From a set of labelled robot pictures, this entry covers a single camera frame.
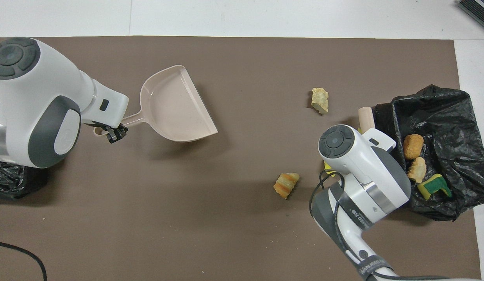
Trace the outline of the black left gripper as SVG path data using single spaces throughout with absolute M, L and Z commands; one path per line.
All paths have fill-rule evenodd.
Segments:
M 107 139 L 110 144 L 113 144 L 121 139 L 123 139 L 128 132 L 128 128 L 125 126 L 118 126 L 117 128 L 112 128 L 104 123 L 85 123 L 87 126 L 91 127 L 99 127 L 99 128 L 107 128 Z

